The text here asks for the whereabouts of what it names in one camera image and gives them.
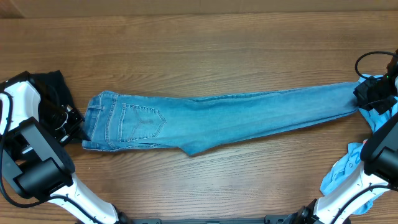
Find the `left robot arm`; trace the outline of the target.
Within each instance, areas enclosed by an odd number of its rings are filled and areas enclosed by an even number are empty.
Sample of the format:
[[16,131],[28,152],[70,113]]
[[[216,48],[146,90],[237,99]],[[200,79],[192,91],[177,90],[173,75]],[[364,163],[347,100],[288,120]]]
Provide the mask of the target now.
[[24,71],[2,82],[1,183],[36,201],[17,202],[4,187],[1,194],[20,208],[58,205],[80,223],[130,223],[124,212],[101,200],[75,174],[64,147],[88,139],[84,120],[60,71]]

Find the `blue denim jeans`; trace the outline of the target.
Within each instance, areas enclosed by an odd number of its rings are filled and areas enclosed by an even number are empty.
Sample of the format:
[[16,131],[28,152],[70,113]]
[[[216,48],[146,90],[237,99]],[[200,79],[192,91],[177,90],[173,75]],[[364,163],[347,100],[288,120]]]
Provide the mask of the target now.
[[357,110],[355,82],[201,98],[104,91],[85,114],[85,149],[180,148],[192,156],[213,147],[338,119]]

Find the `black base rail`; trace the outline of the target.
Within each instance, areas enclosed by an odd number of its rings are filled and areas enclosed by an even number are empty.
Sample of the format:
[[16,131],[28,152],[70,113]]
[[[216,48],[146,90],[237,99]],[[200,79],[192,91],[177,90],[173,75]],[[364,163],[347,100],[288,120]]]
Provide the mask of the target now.
[[282,224],[291,215],[266,215],[264,218],[219,218],[161,220],[159,218],[132,219],[132,224]]

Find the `black folded garment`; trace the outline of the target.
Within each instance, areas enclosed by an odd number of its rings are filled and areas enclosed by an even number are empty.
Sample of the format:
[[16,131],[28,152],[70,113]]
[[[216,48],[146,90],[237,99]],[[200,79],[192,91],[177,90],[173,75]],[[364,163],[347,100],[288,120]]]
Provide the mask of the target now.
[[61,126],[66,119],[65,107],[75,107],[72,94],[60,70],[31,75],[34,86],[40,93],[39,121],[52,126]]

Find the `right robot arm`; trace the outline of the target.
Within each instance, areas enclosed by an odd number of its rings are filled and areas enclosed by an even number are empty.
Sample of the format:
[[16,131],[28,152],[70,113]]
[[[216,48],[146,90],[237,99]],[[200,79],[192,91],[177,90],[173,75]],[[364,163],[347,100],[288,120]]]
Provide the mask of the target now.
[[373,135],[363,142],[359,162],[333,191],[315,199],[284,223],[347,223],[349,216],[374,197],[397,190],[397,53],[383,76],[359,76],[354,89],[359,107],[376,125]]

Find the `light blue t-shirt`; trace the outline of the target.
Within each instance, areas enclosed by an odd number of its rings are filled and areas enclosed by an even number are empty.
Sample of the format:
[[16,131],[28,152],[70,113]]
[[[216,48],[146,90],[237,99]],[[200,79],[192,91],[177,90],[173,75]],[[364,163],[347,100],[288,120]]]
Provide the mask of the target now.
[[313,214],[323,223],[343,223],[367,212],[375,199],[397,184],[397,79],[362,77],[355,90],[360,112],[373,136],[351,143],[324,177]]

